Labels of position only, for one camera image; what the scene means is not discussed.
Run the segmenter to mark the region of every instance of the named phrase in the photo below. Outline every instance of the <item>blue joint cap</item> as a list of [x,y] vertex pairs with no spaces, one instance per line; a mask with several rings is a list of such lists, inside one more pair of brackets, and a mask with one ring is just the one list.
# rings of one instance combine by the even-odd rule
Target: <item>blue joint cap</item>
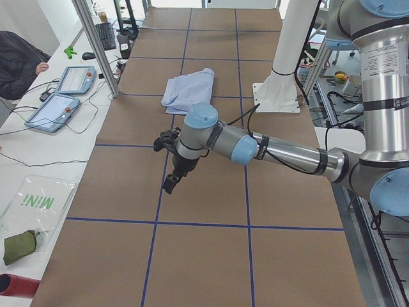
[[327,49],[329,50],[356,50],[356,46],[350,40],[336,40],[327,37]]
[[392,216],[409,216],[409,168],[382,176],[371,189],[372,205]]
[[257,141],[249,135],[243,136],[239,142],[237,142],[233,153],[231,154],[231,160],[241,165],[247,165],[254,157],[254,153],[257,149]]
[[409,17],[408,0],[359,0],[369,13],[383,18]]
[[217,110],[210,104],[194,104],[185,117],[185,125],[194,129],[205,129],[214,126],[219,119]]

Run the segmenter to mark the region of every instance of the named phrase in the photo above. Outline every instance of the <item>table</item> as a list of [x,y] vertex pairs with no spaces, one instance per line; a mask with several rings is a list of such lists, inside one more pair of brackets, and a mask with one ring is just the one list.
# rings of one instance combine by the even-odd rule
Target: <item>table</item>
[[[234,119],[280,30],[277,10],[149,10],[33,307],[365,305],[325,178],[211,152],[161,189],[171,155],[153,140],[183,123],[160,105],[168,78],[212,68],[212,104]],[[255,113],[252,130],[318,146],[300,108]]]
[[[74,55],[72,59],[68,59],[66,54],[63,52],[64,49],[71,44],[77,33],[80,31],[80,28],[81,23],[79,22],[73,27],[70,35],[68,35],[65,41],[59,46],[54,55],[51,57],[49,61],[50,68],[46,72],[41,73],[31,87],[49,82],[55,78],[60,78],[66,66],[93,65],[95,66],[97,73],[100,73],[96,59],[88,61],[83,61],[81,59],[81,54],[83,52],[92,51],[84,32],[82,32],[82,35],[74,45],[74,50],[78,52],[78,55]],[[120,58],[119,49],[107,51],[106,55],[109,62],[117,59],[118,57]],[[85,96],[79,97],[80,100],[86,100],[96,90],[98,84],[100,84],[102,81],[103,80],[96,77],[94,85]],[[38,107],[41,104],[38,97],[43,90],[45,90],[45,86],[30,91],[21,99],[18,106]],[[55,135],[44,134],[34,130],[25,130],[18,133],[0,136],[0,146],[3,148],[1,152],[20,161],[24,161],[27,164],[45,164],[54,161],[72,160],[87,161],[94,147],[96,135],[100,131],[111,103],[110,91],[106,85],[101,87],[98,93],[95,94],[95,96],[92,98],[92,103],[94,103],[99,110],[96,114],[95,120],[84,133],[75,134],[66,127],[63,127],[60,131],[55,133]],[[76,131],[83,130],[93,118],[95,111],[96,109],[86,102],[72,116],[68,122],[69,126]],[[25,118],[28,118],[29,115],[32,114],[32,111],[21,112],[20,114]],[[24,121],[22,118],[17,114],[12,113],[1,127],[0,134],[25,128],[26,126],[24,126]],[[45,177],[62,178],[80,182],[85,167],[86,163],[70,163],[28,168],[15,161],[11,161],[3,156],[0,156],[0,191],[2,196],[0,202],[0,212],[3,212],[9,202],[13,199],[26,175],[35,174]],[[9,265],[5,271],[2,269],[2,272],[34,279],[41,279],[49,261],[49,257],[52,253],[52,248],[55,245],[59,231],[62,227],[65,214],[61,220],[61,224],[52,238],[52,242],[45,253],[34,253],[25,259]],[[0,297],[1,306],[24,307],[29,306],[30,303],[31,300],[29,299]]]

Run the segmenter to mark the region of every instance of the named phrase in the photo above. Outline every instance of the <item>grid of blue tape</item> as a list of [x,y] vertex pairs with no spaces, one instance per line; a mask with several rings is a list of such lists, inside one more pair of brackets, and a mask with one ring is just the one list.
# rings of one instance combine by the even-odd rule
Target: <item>grid of blue tape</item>
[[[183,51],[183,57],[182,58],[150,58],[150,59],[180,59],[181,60],[181,68],[180,68],[180,74],[183,72],[183,65],[185,63],[186,59],[198,59],[198,58],[186,58],[186,48],[187,48],[187,43],[189,39],[189,32],[190,31],[224,31],[224,30],[191,30],[190,29],[190,22],[192,19],[192,12],[193,9],[190,9],[190,15],[189,15],[189,24],[187,30],[180,30],[180,31],[186,31],[186,41],[185,41],[185,48]],[[229,30],[229,31],[234,31],[236,33],[236,46],[237,46],[237,59],[225,59],[225,61],[236,61],[237,62],[237,69],[238,69],[238,86],[239,86],[239,92],[240,96],[212,96],[213,98],[237,98],[240,99],[240,111],[243,114],[243,100],[244,99],[252,99],[252,97],[243,97],[242,96],[242,82],[241,82],[241,72],[240,72],[240,61],[257,61],[257,60],[242,60],[240,59],[240,49],[239,49],[239,37],[238,34],[238,23],[237,23],[237,14],[235,10],[235,24],[236,24],[236,29],[235,30]],[[277,31],[250,31],[250,32],[277,32]],[[223,61],[223,59],[208,59],[208,60],[215,60],[215,61]],[[130,93],[124,93],[124,95],[130,95],[130,96],[161,96],[161,95],[155,95],[155,94],[130,94]],[[174,127],[174,120],[175,120],[175,115],[173,115],[172,119],[172,127]],[[116,144],[96,144],[95,146],[118,146],[118,147],[136,147],[136,148],[153,148],[153,146],[148,146],[148,145],[116,145]],[[153,225],[153,234],[152,234],[152,239],[151,239],[151,246],[150,246],[150,253],[149,253],[149,258],[148,258],[148,265],[146,268],[146,275],[145,275],[145,281],[144,281],[144,288],[143,288],[143,295],[141,299],[141,307],[144,307],[145,299],[146,299],[146,291],[148,288],[148,282],[149,282],[149,275],[150,275],[150,268],[151,268],[151,261],[152,261],[152,256],[153,256],[153,250],[155,247],[155,238],[156,238],[156,231],[157,231],[157,226],[158,225],[176,225],[176,226],[200,226],[200,227],[220,227],[220,228],[246,228],[247,229],[247,236],[248,236],[248,241],[249,241],[249,272],[250,272],[250,283],[251,283],[251,302],[252,302],[252,307],[255,307],[256,302],[255,302],[255,294],[254,294],[254,271],[253,271],[253,260],[252,260],[252,242],[251,242],[251,230],[252,229],[274,229],[274,230],[308,230],[308,231],[326,231],[326,232],[343,232],[343,228],[325,228],[325,227],[297,227],[297,226],[263,226],[263,225],[251,225],[251,213],[250,213],[250,201],[249,201],[249,186],[248,186],[248,176],[247,176],[247,167],[244,167],[244,180],[245,180],[245,195],[246,195],[246,207],[247,207],[247,224],[217,224],[217,223],[184,223],[184,222],[171,222],[171,221],[159,221],[159,212],[160,212],[160,204],[162,203],[162,184],[164,183],[164,180],[166,178],[166,169],[167,169],[167,162],[168,162],[168,157],[169,157],[169,152],[166,153],[166,159],[165,159],[165,164],[164,164],[164,171],[162,174],[162,182],[159,187],[159,200],[158,200],[158,205],[157,205],[157,211],[156,211],[156,216],[154,221],[138,221],[138,220],[128,220],[128,219],[95,219],[95,218],[86,218],[86,217],[67,217],[66,219],[72,220],[72,221],[92,221],[92,222],[108,222],[108,223],[132,223],[132,224],[151,224]]]

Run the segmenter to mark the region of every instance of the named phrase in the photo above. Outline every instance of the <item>white pillar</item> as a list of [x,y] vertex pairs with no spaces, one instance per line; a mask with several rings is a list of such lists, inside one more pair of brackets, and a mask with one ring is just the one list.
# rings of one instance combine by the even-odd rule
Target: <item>white pillar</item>
[[273,70],[264,83],[254,83],[257,112],[299,113],[295,76],[292,74],[321,0],[290,0],[280,34]]

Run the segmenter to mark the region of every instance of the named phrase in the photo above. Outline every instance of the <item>white wall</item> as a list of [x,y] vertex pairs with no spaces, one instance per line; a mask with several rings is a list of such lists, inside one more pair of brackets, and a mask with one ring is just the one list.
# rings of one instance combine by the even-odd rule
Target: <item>white wall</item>
[[151,0],[157,8],[201,8],[202,0]]
[[14,32],[50,55],[59,46],[57,36],[35,0],[0,0],[0,30]]
[[79,20],[72,0],[37,0],[57,39],[61,43]]
[[206,0],[208,8],[275,8],[275,0]]
[[[116,19],[116,11],[115,11],[115,5],[113,0],[93,0],[94,2],[98,3],[100,6],[104,7],[105,12],[108,16],[108,18]],[[120,1],[122,6],[126,6],[125,1]],[[134,17],[135,19],[143,19],[145,18],[145,12],[143,10],[143,4],[141,0],[130,0],[130,4],[132,6],[132,9],[134,11]],[[123,17],[128,17],[127,10],[123,10]]]

